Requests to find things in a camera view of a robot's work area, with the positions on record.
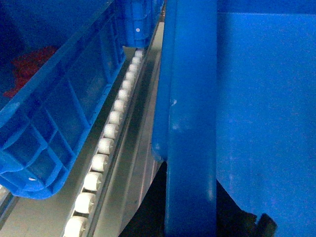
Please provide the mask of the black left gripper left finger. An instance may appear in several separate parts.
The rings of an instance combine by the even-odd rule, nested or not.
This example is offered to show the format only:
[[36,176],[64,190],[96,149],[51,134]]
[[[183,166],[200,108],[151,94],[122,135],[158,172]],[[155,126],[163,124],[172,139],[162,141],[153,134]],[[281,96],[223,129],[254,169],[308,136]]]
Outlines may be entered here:
[[134,216],[120,233],[121,237],[163,237],[166,205],[167,163],[155,175]]

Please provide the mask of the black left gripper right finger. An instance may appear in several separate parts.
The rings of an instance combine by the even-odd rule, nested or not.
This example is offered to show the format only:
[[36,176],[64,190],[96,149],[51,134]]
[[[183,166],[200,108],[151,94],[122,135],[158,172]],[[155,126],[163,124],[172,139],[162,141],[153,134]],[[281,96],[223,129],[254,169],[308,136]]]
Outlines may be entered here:
[[242,210],[216,182],[216,235],[218,237],[274,237],[276,222],[266,213],[260,217]]

